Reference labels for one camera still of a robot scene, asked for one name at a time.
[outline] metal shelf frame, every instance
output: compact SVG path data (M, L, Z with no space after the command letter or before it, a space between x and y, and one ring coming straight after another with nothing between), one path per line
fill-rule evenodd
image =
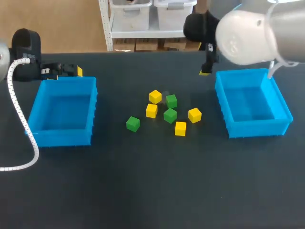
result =
M150 8L149 29L147 31L120 31L120 22L115 20L115 14L112 13L109 19L108 0L99 0L102 24L104 28L105 40L108 51L113 51L113 38L176 38L184 37L183 31L161 31L157 9L154 6Z

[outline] green cube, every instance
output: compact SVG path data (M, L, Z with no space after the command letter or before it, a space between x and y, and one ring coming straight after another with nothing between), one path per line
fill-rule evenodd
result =
M175 108L178 106L178 100L174 94L166 96L165 101L168 108Z
M172 124L178 117L178 113L169 108L167 111L164 112L164 120L170 124Z
M130 117L126 122L126 128L133 132L137 132L140 127L140 120L135 117Z

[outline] blue plastic container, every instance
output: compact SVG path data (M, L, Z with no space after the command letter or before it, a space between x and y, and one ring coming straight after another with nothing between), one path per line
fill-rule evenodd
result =
M292 115L268 69L221 71L215 89L230 138L284 135Z
M95 77L42 81L29 117L38 146L90 145L96 101Z

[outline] white cable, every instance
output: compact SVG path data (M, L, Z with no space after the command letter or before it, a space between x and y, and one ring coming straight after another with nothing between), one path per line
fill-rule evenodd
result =
M275 7L280 4L279 0L275 0L275 4L273 4L267 11L266 14L266 19L265 19L265 35L267 38L267 42L269 43L270 47L273 47L273 49L271 50L276 58L276 60L278 61L278 63L276 65L274 65L274 61L270 63L269 66L269 72L268 72L268 79L271 79L273 74L275 73L276 70L278 70L280 67L285 66L285 67L295 67L297 66L299 63L298 62L287 62L285 61L281 55L278 53L278 48L274 47L274 45L276 42L271 42L271 40L275 41L275 37L274 34L270 34L271 33L271 27L270 27L270 18L271 18L271 14L273 12L273 10L275 9Z
M34 158L29 162L26 163L25 165L22 166L14 166L14 167L0 167L0 171L14 171L14 170L21 170L24 168L28 168L32 165L34 165L36 163L36 161L38 160L39 157L39 149L38 149L38 145L36 143L36 140L32 134L32 131L28 125L27 120L24 117L24 114L19 106L19 103L17 101L17 97L14 91L14 87L13 87L13 72L15 70L15 68L19 65L19 64L25 64L25 63L30 63L30 59L29 58L21 58L18 59L16 61L14 61L9 68L9 72L8 72L8 77L7 77L7 81L8 81L8 87L9 87L9 92L10 92L10 97L11 100L13 101L14 107L17 111L17 114L19 116L19 119L30 139L30 142L32 143L33 149L34 149Z

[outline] white storage bin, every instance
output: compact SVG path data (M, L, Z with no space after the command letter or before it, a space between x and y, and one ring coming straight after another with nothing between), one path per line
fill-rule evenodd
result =
M131 5L127 0L110 0L110 7L122 31L144 31L148 30L149 7L152 2L153 0L137 0Z
M197 0L154 0L158 8L160 30L183 30L185 19L193 11Z

